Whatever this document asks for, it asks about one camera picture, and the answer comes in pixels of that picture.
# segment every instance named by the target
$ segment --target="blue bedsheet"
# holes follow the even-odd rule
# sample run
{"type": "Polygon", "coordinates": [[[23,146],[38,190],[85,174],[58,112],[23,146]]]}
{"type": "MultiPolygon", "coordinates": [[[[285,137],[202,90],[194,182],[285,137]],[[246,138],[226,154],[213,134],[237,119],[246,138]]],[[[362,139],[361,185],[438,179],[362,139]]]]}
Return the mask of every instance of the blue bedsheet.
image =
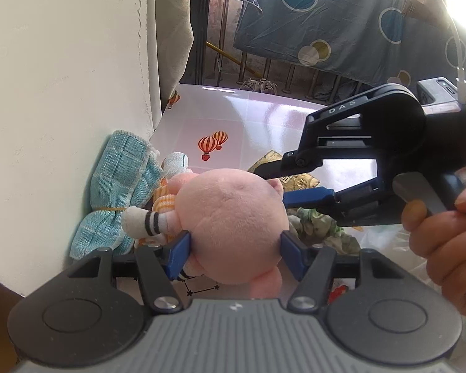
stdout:
{"type": "MultiPolygon", "coordinates": [[[[452,33],[401,14],[406,0],[258,0],[247,6],[234,46],[372,86],[456,80],[452,33]]],[[[466,30],[459,27],[466,69],[466,30]]]]}

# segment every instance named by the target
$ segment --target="shoe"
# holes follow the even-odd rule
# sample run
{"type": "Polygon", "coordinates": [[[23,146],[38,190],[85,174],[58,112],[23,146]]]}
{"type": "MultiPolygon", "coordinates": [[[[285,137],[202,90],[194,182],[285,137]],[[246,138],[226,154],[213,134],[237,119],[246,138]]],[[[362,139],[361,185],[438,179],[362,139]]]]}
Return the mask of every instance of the shoe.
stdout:
{"type": "Polygon", "coordinates": [[[248,81],[244,81],[240,89],[244,91],[261,92],[261,84],[257,80],[249,78],[248,81]]]}
{"type": "Polygon", "coordinates": [[[263,94],[277,95],[278,86],[275,83],[268,81],[265,78],[261,78],[260,82],[260,90],[263,94]]]}

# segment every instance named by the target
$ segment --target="screw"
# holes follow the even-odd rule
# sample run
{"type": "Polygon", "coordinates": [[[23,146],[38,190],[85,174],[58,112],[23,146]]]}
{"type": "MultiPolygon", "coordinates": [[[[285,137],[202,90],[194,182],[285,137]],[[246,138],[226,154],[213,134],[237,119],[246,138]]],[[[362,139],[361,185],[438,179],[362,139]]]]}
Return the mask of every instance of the screw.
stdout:
{"type": "Polygon", "coordinates": [[[290,301],[290,304],[297,310],[303,311],[311,310],[316,307],[316,301],[307,296],[295,297],[290,301]]]}
{"type": "Polygon", "coordinates": [[[162,296],[155,299],[153,302],[154,306],[161,310],[173,310],[179,305],[179,301],[175,297],[162,296]]]}

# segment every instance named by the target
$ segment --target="blue towel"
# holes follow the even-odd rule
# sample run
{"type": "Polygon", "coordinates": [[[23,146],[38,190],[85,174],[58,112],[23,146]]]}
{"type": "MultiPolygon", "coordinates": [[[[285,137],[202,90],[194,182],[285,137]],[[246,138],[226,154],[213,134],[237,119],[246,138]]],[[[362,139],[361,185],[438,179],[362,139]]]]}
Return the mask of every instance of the blue towel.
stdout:
{"type": "Polygon", "coordinates": [[[91,178],[88,214],[76,231],[71,258],[78,260],[101,246],[127,254],[133,239],[121,228],[122,211],[102,207],[143,207],[160,184],[164,172],[150,143],[122,130],[115,131],[91,178]]]}

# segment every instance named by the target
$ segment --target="white cable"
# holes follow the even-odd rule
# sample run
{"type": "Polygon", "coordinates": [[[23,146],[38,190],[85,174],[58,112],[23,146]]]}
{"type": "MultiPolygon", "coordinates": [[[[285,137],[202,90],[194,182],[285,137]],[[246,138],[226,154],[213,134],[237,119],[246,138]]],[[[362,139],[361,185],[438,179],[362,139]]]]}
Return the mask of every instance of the white cable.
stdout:
{"type": "Polygon", "coordinates": [[[461,47],[461,39],[459,38],[459,33],[457,32],[456,24],[454,23],[454,19],[452,18],[452,16],[449,14],[445,1],[438,0],[438,2],[445,10],[445,14],[447,15],[447,18],[449,19],[450,26],[452,28],[452,33],[454,35],[454,42],[456,43],[457,63],[458,63],[457,97],[458,97],[459,103],[466,105],[466,76],[465,76],[464,68],[463,68],[463,50],[461,47]]]}

